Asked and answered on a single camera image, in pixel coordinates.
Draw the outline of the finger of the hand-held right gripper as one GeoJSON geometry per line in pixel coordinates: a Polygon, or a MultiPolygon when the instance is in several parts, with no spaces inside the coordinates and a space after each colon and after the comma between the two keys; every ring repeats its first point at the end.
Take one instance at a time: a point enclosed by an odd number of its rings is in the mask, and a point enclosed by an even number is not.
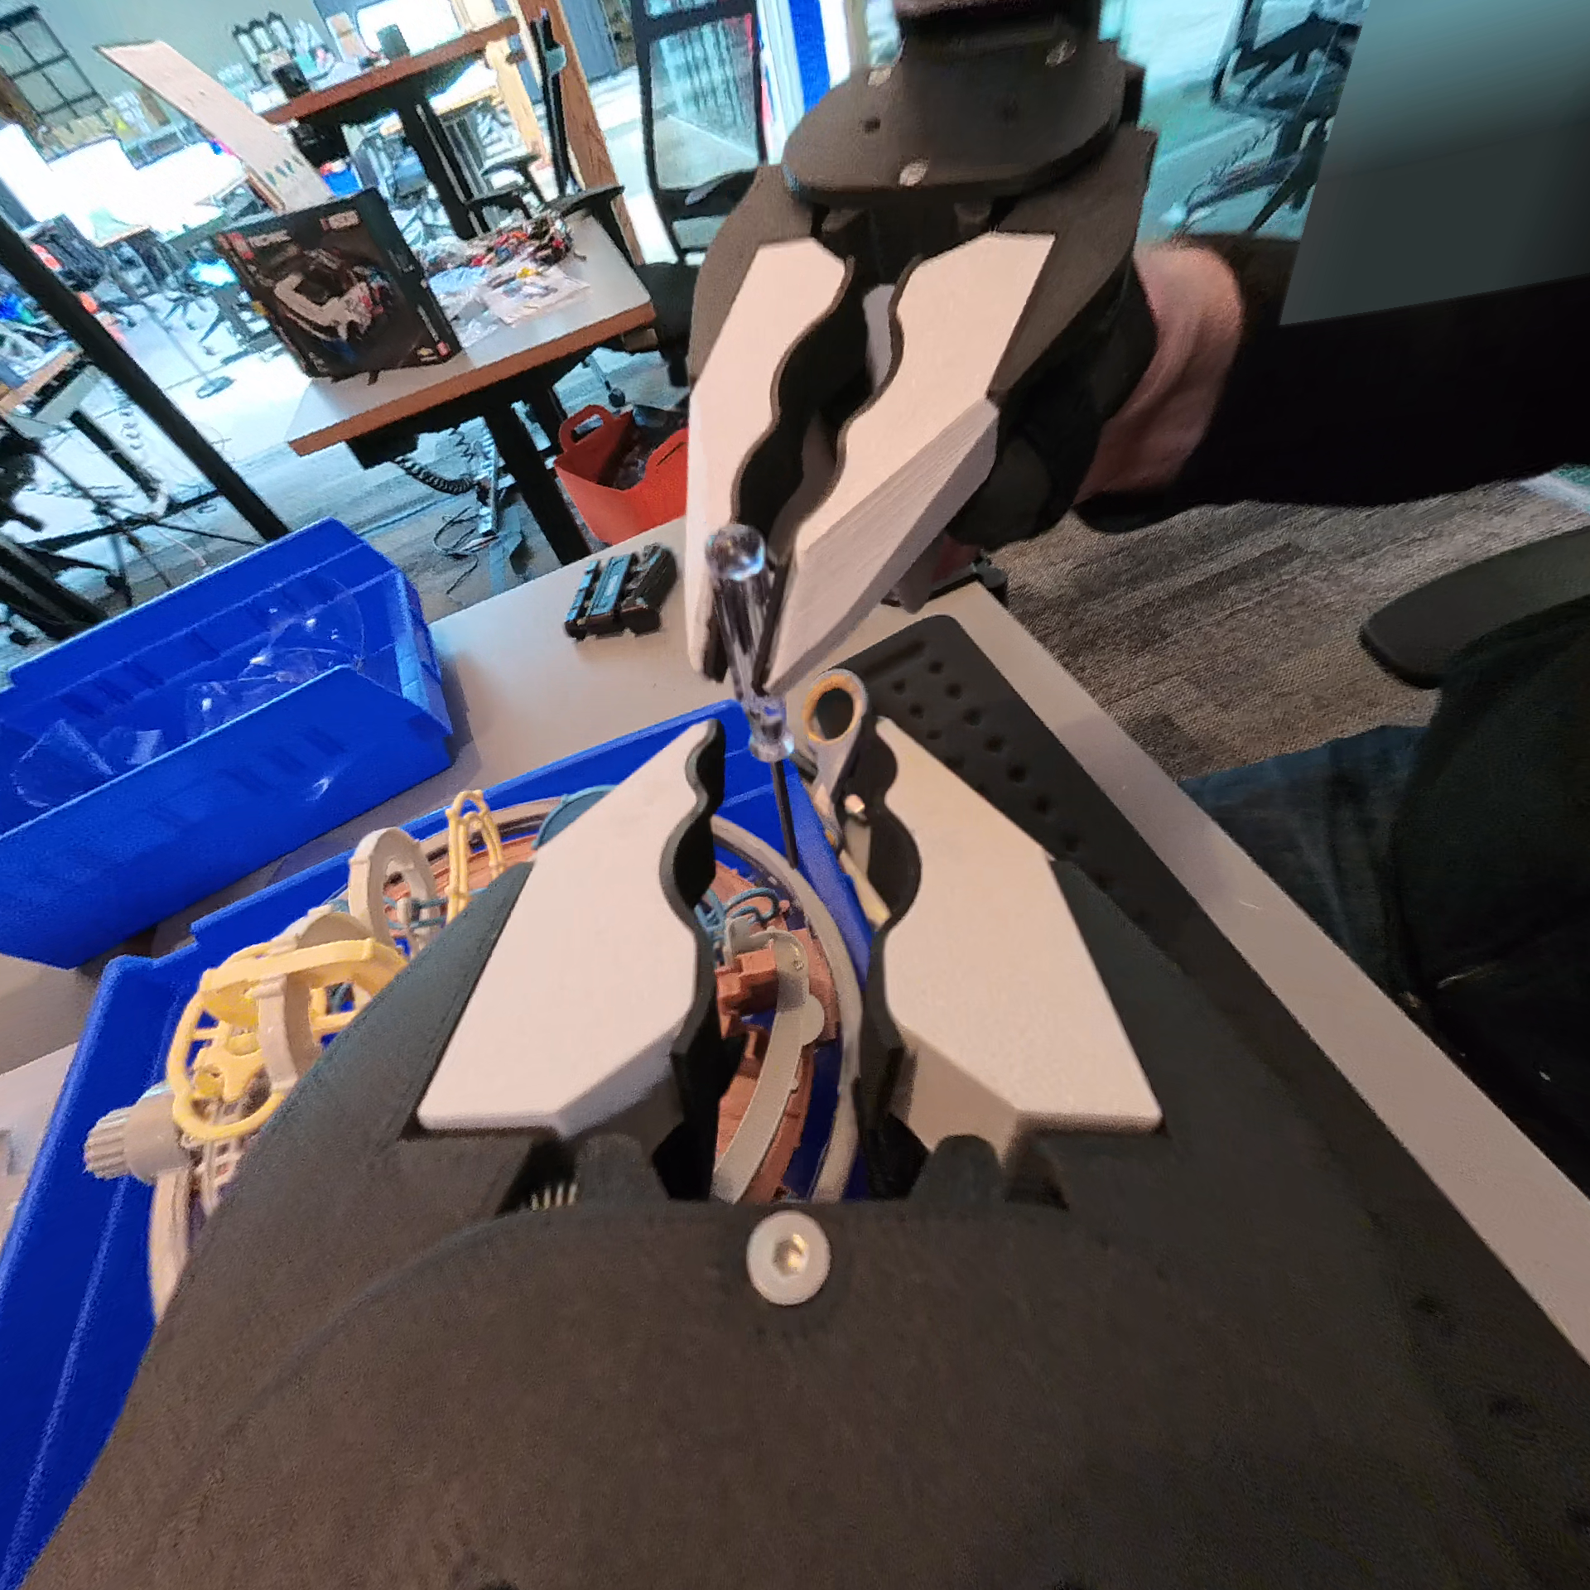
{"type": "Polygon", "coordinates": [[[827,344],[842,326],[853,265],[820,241],[752,253],[688,411],[686,633],[688,659],[724,676],[712,633],[708,542],[724,526],[773,535],[801,487],[805,427],[828,377],[827,344]]]}
{"type": "Polygon", "coordinates": [[[783,694],[842,643],[989,477],[989,389],[1052,246],[983,233],[896,288],[887,381],[841,432],[834,477],[793,535],[766,691],[783,694]]]}

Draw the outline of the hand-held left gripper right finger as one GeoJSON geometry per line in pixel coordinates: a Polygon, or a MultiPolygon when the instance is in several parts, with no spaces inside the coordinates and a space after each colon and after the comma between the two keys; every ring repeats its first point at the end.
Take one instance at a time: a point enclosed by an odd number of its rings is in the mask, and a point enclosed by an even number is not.
{"type": "Polygon", "coordinates": [[[869,1193],[898,1197],[962,1137],[1018,1168],[1048,1134],[1158,1134],[1048,849],[882,715],[860,735],[853,791],[884,905],[853,1080],[869,1193]]]}

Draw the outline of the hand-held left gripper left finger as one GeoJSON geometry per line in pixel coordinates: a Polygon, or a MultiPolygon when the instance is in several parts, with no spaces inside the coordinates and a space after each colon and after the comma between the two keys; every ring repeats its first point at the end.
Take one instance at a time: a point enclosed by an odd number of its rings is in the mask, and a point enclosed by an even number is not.
{"type": "Polygon", "coordinates": [[[415,1121],[581,1141],[635,1134],[670,1196],[708,1197],[727,1052],[698,903],[724,725],[698,719],[581,814],[538,828],[415,1121]]]}

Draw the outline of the clear handled screwdriver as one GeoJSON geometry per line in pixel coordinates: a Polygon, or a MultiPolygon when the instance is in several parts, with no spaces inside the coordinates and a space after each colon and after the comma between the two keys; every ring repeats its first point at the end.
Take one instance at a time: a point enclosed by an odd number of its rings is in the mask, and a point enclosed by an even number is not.
{"type": "Polygon", "coordinates": [[[712,587],[712,616],[727,676],[749,726],[749,752],[769,770],[783,859],[797,867],[801,850],[787,778],[793,760],[789,715],[783,695],[769,694],[758,673],[773,587],[760,530],[745,523],[718,526],[705,543],[705,567],[712,587]]]}

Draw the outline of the colourful plastic maze ball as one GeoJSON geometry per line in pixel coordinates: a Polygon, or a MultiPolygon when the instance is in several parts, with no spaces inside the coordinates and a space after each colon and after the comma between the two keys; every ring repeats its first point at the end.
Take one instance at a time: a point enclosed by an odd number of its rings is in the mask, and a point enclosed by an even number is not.
{"type": "MultiPolygon", "coordinates": [[[[102,1182],[142,1182],[149,1200],[149,1306],[168,1306],[202,1224],[284,1094],[398,973],[509,864],[531,864],[607,783],[491,805],[466,788],[446,828],[373,828],[326,903],[263,943],[180,981],[188,993],[154,1083],[108,1111],[84,1144],[102,1182]]],[[[718,1106],[712,1197],[832,1204],[860,1160],[853,1024],[860,953],[841,886],[774,845],[712,821],[712,883],[696,905],[717,976],[722,1034],[742,1041],[718,1106]]]]}

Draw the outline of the blue plastic bin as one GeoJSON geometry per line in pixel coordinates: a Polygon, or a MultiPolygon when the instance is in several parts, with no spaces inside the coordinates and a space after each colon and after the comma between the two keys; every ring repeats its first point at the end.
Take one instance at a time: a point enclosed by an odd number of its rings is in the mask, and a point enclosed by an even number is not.
{"type": "Polygon", "coordinates": [[[3,800],[5,956],[92,962],[452,763],[452,715],[421,597],[336,518],[20,661],[3,715],[126,659],[206,659],[216,653],[223,612],[322,583],[349,587],[360,605],[360,670],[330,667],[64,805],[26,814],[3,800]]]}
{"type": "Polygon", "coordinates": [[[3,1588],[20,1588],[102,1455],[154,1328],[149,1186],[84,1169],[91,1124],[164,1076],[202,970],[346,891],[352,842],[108,963],[3,1246],[3,1588]]]}

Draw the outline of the person's right hand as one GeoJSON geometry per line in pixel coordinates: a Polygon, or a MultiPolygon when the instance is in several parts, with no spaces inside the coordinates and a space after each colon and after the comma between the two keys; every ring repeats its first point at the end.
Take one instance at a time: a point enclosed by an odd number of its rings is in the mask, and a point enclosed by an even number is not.
{"type": "Polygon", "coordinates": [[[1242,337],[1238,270],[1209,247],[1137,253],[1156,350],[1124,406],[1101,426],[1076,502],[1158,492],[1203,442],[1242,337]]]}

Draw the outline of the paper manual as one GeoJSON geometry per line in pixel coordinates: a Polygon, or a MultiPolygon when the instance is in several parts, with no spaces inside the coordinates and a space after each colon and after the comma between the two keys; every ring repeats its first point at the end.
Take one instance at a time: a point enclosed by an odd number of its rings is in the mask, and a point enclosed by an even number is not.
{"type": "Polygon", "coordinates": [[[521,261],[487,270],[476,295],[501,326],[518,326],[535,315],[566,308],[586,291],[586,278],[557,265],[521,261]]]}

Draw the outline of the black office chair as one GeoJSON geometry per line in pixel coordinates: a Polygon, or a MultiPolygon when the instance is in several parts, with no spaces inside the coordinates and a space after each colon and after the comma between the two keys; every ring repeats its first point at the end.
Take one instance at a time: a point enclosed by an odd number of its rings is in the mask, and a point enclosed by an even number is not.
{"type": "Polygon", "coordinates": [[[765,69],[756,2],[629,2],[641,72],[646,186],[670,260],[648,265],[625,246],[610,172],[550,209],[590,215],[629,256],[652,299],[652,336],[673,387],[688,384],[690,305],[701,256],[766,162],[765,69]]]}
{"type": "Polygon", "coordinates": [[[1238,201],[1261,198],[1248,233],[1303,217],[1361,36],[1365,2],[1240,2],[1211,68],[1209,105],[1248,124],[1248,139],[1179,209],[1176,236],[1238,201]]]}

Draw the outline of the black perforated mat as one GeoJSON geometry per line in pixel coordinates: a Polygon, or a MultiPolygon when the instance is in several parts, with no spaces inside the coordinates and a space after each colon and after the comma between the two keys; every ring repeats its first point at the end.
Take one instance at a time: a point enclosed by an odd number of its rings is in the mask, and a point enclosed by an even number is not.
{"type": "Polygon", "coordinates": [[[860,650],[880,705],[1059,859],[1145,1060],[1254,1060],[1358,1196],[1427,1334],[1584,1335],[1586,1204],[1396,1004],[1173,788],[1038,646],[955,615],[860,650]]]}

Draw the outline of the person's leg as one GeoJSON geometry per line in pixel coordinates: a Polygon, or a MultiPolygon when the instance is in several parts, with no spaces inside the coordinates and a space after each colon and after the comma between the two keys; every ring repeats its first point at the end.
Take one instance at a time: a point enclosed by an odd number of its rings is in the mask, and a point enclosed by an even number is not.
{"type": "Polygon", "coordinates": [[[1182,791],[1414,1018],[1423,1005],[1409,989],[1390,903],[1390,828],[1421,742],[1423,726],[1382,725],[1182,780],[1182,791]]]}

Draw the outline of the black toy car box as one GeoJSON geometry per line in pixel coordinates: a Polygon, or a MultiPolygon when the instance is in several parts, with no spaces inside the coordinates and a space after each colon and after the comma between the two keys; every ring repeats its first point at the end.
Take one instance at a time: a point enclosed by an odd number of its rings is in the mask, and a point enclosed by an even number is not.
{"type": "Polygon", "coordinates": [[[212,241],[309,377],[428,370],[462,350],[376,189],[223,229],[212,241]]]}

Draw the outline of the clear plastic dome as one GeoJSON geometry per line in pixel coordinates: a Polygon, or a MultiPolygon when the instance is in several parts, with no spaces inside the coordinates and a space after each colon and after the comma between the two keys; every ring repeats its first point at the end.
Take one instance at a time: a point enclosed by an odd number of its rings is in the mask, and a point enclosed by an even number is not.
{"type": "Polygon", "coordinates": [[[3,800],[26,814],[64,805],[330,667],[366,661],[366,623],[345,583],[275,588],[219,619],[206,659],[126,659],[58,698],[18,701],[3,715],[3,800]]]}

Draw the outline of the white standing card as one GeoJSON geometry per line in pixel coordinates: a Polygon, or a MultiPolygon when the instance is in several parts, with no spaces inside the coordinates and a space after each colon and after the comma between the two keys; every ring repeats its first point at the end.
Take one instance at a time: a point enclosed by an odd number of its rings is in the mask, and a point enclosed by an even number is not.
{"type": "Polygon", "coordinates": [[[284,130],[253,113],[168,41],[99,46],[95,50],[197,124],[208,141],[235,154],[247,184],[273,212],[297,212],[332,201],[326,179],[284,130]]]}

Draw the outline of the black pole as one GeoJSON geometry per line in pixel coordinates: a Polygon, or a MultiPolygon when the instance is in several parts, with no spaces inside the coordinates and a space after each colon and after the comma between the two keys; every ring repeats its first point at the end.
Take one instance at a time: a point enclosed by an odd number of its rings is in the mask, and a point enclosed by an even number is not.
{"type": "Polygon", "coordinates": [[[3,217],[3,267],[70,336],[84,358],[197,468],[228,506],[263,539],[291,530],[275,509],[232,468],[201,427],[168,401],[164,387],[120,347],[95,311],[49,267],[32,241],[3,217]]]}

